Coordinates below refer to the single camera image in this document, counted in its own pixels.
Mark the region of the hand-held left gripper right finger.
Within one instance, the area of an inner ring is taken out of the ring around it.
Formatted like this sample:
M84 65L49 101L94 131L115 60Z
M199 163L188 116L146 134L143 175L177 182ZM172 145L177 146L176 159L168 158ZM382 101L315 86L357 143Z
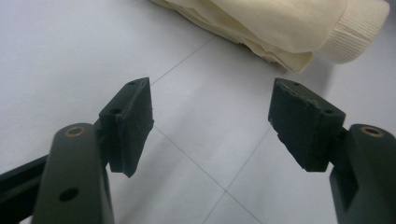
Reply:
M279 140L307 172L327 169L329 144L346 114L303 84L276 78L268 120Z

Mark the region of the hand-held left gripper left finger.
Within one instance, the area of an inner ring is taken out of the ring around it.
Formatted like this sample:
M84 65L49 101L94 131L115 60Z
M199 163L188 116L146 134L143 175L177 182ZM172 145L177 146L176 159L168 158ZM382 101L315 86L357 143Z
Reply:
M99 146L113 173L135 173L153 125L149 78L128 82L99 113Z

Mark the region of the cream baby pants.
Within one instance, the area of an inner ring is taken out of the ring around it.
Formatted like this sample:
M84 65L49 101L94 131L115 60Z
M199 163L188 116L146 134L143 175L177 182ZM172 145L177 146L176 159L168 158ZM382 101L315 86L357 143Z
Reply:
M333 63L357 59L390 12L385 0L150 1L292 72L316 53Z

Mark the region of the white table cover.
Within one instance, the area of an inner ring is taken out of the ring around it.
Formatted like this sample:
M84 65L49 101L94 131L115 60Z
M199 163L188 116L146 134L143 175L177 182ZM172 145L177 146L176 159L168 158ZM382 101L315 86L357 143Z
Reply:
M153 130L135 175L109 177L118 224L337 224L328 174L267 118L288 74L150 0L0 0L0 174L148 77Z

